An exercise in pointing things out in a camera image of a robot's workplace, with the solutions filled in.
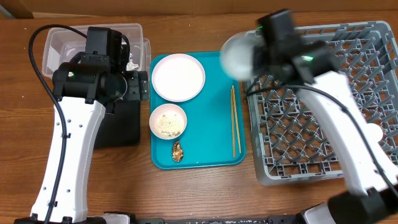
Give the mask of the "white napkin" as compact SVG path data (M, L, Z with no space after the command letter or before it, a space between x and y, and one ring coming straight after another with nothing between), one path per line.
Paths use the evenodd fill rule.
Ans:
M134 56L132 53L129 53L129 60L126 64L126 70L127 71L133 71L133 70L137 70L139 68L139 64L138 63L134 63L133 62Z

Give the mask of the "grey metal bowl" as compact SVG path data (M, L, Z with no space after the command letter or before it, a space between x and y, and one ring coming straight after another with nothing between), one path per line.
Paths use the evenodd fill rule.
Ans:
M230 37L220 50L220 62L224 72L233 80L247 81L254 78L254 48L258 38L248 33Z

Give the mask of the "small white rice bowl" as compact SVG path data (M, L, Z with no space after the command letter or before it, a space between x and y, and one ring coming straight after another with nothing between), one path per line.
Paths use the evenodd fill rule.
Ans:
M156 137L164 140L175 139L187 127L187 115L178 105L162 104L150 114L149 126Z

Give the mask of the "golden food scrap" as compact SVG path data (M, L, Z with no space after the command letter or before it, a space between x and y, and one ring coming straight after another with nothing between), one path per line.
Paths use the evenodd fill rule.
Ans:
M183 156L184 156L184 153L183 153L183 149L181 147L180 141L174 142L174 144L172 146L172 159L175 162L181 162L183 159Z

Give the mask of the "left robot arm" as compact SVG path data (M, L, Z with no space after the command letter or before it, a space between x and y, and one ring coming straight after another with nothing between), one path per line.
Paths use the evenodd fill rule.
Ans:
M16 223L135 223L130 213L89 217L87 181L96 135L115 101L147 99L146 71L65 62L53 73L55 119L42 190L30 216Z

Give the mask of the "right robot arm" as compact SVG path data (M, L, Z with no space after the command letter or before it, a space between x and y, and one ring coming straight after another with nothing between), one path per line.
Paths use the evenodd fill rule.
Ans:
M397 166L380 147L352 95L348 77L324 42L255 47L253 69L295 90L318 121L347 192L298 215L301 223L376 223L397 213Z

